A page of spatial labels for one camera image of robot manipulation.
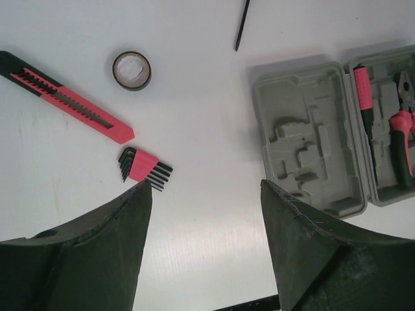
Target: molded compartment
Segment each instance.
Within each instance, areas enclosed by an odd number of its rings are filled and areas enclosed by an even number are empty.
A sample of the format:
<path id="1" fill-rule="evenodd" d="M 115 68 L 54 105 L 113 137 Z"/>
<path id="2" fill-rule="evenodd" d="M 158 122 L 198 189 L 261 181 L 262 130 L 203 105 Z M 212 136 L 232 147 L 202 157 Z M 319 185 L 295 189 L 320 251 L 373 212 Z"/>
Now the molded compartment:
<path id="1" fill-rule="evenodd" d="M 350 62 L 350 72 L 359 64 L 366 66 L 369 72 L 372 86 L 373 112 L 375 115 L 372 132 L 379 184 L 376 187 L 373 176 L 370 176 L 370 192 L 372 193 L 372 201 L 374 204 L 385 206 L 415 195 L 415 188 L 404 189 L 397 184 L 390 159 L 390 127 L 388 122 L 389 118 L 399 111 L 396 82 L 400 73 L 402 71 L 408 71 L 412 85 L 415 86 L 415 47 L 411 46 L 357 58 Z M 352 84 L 355 85 L 354 76 L 350 76 Z M 357 98 L 355 86 L 353 87 L 353 92 L 354 97 Z M 367 141 L 362 122 L 359 123 L 359 128 L 362 141 Z M 411 137 L 409 145 L 413 166 L 415 163 L 413 137 Z M 368 147 L 365 147 L 365 160 L 368 163 L 371 160 Z"/>
<path id="2" fill-rule="evenodd" d="M 254 86 L 267 178 L 337 217 L 366 206 L 345 77 L 329 63 L 269 75 Z"/>

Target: box cutter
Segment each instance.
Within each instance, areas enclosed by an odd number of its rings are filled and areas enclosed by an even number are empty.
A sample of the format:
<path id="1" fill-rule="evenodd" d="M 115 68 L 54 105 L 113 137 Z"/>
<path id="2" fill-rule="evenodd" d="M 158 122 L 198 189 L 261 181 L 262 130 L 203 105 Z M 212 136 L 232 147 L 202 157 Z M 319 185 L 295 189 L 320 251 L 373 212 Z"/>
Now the box cutter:
<path id="1" fill-rule="evenodd" d="M 0 51 L 0 75 L 119 144 L 134 138 L 131 127 L 6 51 Z"/>

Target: white table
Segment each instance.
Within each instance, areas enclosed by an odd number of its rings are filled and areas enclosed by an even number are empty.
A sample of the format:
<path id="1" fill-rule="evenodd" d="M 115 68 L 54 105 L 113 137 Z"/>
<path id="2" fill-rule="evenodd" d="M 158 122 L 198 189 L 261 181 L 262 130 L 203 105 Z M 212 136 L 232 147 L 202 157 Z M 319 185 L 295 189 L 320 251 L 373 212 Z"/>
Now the white table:
<path id="1" fill-rule="evenodd" d="M 236 53 L 243 2 L 1 3 L 0 49 L 133 126 L 132 145 L 174 166 L 154 194 L 134 310 L 213 310 L 276 293 L 249 68 L 415 43 L 413 0 L 253 0 Z M 139 92 L 111 74 L 129 49 L 154 71 Z M 3 78 L 0 110 L 0 240 L 60 225 L 134 184 L 121 182 L 118 144 Z M 414 202 L 370 205 L 348 222 L 413 238 Z"/>

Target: roll of tape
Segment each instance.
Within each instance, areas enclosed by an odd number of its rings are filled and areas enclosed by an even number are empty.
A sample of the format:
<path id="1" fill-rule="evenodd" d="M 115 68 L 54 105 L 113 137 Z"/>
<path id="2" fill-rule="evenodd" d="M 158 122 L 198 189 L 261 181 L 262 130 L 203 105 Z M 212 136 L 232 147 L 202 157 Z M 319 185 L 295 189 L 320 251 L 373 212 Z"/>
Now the roll of tape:
<path id="1" fill-rule="evenodd" d="M 114 60 L 112 73 L 120 86 L 129 91 L 139 91 L 151 80 L 151 66 L 144 55 L 128 51 Z"/>

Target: plier jaw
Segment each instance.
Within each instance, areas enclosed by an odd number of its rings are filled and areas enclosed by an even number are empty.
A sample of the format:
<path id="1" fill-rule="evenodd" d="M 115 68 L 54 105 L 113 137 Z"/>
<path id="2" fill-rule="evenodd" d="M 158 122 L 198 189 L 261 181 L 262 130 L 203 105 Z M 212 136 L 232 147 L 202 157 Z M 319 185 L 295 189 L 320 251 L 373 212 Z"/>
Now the plier jaw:
<path id="1" fill-rule="evenodd" d="M 415 113 L 415 91 L 407 71 L 402 71 L 397 85 L 399 110 Z"/>
<path id="2" fill-rule="evenodd" d="M 407 71 L 397 84 L 399 112 L 389 119 L 390 156 L 397 182 L 403 187 L 415 184 L 409 154 L 409 133 L 415 136 L 415 91 Z"/>

